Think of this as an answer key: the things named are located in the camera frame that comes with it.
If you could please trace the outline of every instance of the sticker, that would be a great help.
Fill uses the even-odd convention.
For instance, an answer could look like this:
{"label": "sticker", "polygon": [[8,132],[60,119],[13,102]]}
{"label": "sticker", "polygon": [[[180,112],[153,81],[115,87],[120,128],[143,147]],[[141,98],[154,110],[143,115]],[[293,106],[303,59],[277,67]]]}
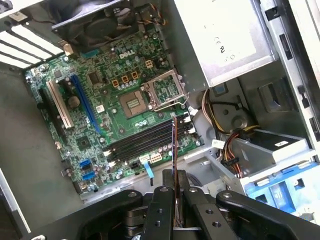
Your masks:
{"label": "sticker", "polygon": [[16,13],[10,14],[9,17],[12,18],[13,20],[16,20],[17,22],[21,22],[28,18],[28,16],[24,15],[19,11],[17,11]]}
{"label": "sticker", "polygon": [[224,149],[225,142],[217,139],[212,140],[212,147],[216,149]]}
{"label": "sticker", "polygon": [[105,111],[105,107],[103,105],[96,106],[95,109],[98,114],[103,113]]}
{"label": "sticker", "polygon": [[225,67],[257,52],[250,33],[256,19],[251,1],[202,0],[201,11],[192,17],[193,1],[174,2],[202,65]]}
{"label": "sticker", "polygon": [[276,143],[275,146],[281,147],[281,146],[286,145],[286,144],[288,144],[288,143],[289,143],[289,142],[287,142],[287,141],[281,141],[281,142]]}

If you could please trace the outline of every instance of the blue drive bracket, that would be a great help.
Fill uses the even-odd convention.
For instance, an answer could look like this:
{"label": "blue drive bracket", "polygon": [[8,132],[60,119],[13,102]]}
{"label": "blue drive bracket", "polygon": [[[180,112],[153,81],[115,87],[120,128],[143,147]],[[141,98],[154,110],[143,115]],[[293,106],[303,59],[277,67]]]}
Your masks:
{"label": "blue drive bracket", "polygon": [[154,178],[155,175],[154,173],[152,172],[152,169],[151,167],[149,166],[149,163],[146,161],[144,164],[143,164],[145,170],[146,170],[146,173],[148,174],[149,178]]}
{"label": "blue drive bracket", "polygon": [[305,168],[293,165],[268,176],[269,183],[265,185],[246,184],[244,191],[252,199],[292,214],[320,198],[320,189],[314,184],[320,180],[319,172],[316,162]]}
{"label": "blue drive bracket", "polygon": [[86,97],[86,94],[80,84],[80,80],[78,78],[77,75],[72,75],[70,77],[71,79],[71,82],[73,83],[78,95],[79,95],[79,98],[80,98],[80,101],[82,103],[82,106],[86,112],[86,115],[88,116],[91,124],[94,126],[95,130],[99,133],[99,134],[102,134],[100,128],[98,127],[98,123],[97,123],[97,120],[95,118],[95,114],[94,112],[92,111],[91,109],[91,106],[90,106],[90,103]]}

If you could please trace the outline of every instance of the blue plastic tab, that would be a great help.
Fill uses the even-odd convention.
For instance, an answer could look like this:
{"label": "blue plastic tab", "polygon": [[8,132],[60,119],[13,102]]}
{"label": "blue plastic tab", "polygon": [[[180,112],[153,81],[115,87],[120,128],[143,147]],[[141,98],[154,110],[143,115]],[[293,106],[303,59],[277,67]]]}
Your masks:
{"label": "blue plastic tab", "polygon": [[145,168],[145,170],[146,170],[146,173],[148,174],[149,178],[151,178],[151,179],[154,178],[155,175],[154,175],[154,173],[152,172],[151,167],[149,166],[149,163],[146,161],[146,162],[143,164],[143,166],[144,166],[144,168]]}

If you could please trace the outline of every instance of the gray metal panel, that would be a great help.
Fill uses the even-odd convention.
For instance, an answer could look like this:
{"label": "gray metal panel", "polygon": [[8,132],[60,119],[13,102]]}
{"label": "gray metal panel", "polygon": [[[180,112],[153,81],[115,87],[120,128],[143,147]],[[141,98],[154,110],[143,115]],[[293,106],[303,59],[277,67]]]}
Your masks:
{"label": "gray metal panel", "polygon": [[[273,0],[261,0],[260,6],[261,6],[261,11],[265,12],[269,9],[274,8],[277,5]],[[308,135],[310,144],[316,151],[319,151],[320,144],[316,139],[315,132],[310,122],[312,118],[316,117],[316,114],[313,110],[313,107],[304,106],[304,103],[302,101],[304,98],[299,92],[299,87],[304,86],[304,79],[303,79],[304,76],[302,74],[303,73],[302,66],[299,65],[297,61],[299,59],[299,56],[297,56],[296,53],[293,52],[292,44],[290,42],[290,39],[288,39],[288,32],[291,31],[290,26],[288,25],[286,27],[284,26],[284,22],[286,20],[282,16],[279,16],[270,21],[267,20],[267,17],[265,15],[263,16],[264,16],[266,25],[269,29],[269,32],[271,34],[274,45],[276,47],[276,50],[279,53],[281,63],[283,65],[286,76],[288,78],[289,85],[292,89],[292,93],[297,103],[297,108],[299,110],[300,118],[302,119],[304,128],[306,129],[306,133]],[[285,36],[287,41],[287,46],[286,46],[287,49],[285,49],[280,36]],[[291,58],[287,57],[286,52],[288,51],[290,51],[292,54]]]}
{"label": "gray metal panel", "polygon": [[276,58],[253,1],[206,0],[198,9],[193,1],[166,0],[163,9],[169,22],[166,42],[189,91],[223,83]]}

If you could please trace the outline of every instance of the screw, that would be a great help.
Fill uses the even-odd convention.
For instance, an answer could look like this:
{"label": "screw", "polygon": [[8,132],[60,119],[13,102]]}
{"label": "screw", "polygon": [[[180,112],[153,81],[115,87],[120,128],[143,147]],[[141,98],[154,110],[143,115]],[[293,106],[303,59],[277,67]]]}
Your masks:
{"label": "screw", "polygon": [[191,187],[189,191],[192,193],[195,193],[195,192],[198,192],[198,189],[196,189],[195,187]]}
{"label": "screw", "polygon": [[168,191],[169,189],[166,186],[160,188],[160,192],[168,192]]}
{"label": "screw", "polygon": [[230,193],[228,193],[228,192],[225,192],[224,194],[222,194],[222,196],[223,196],[224,198],[226,198],[226,199],[229,199],[229,198],[232,197],[232,195],[231,195]]}
{"label": "screw", "polygon": [[137,194],[134,191],[130,192],[129,195],[128,195],[128,197],[130,197],[130,198],[133,198],[133,197],[136,197],[136,196],[137,196]]}

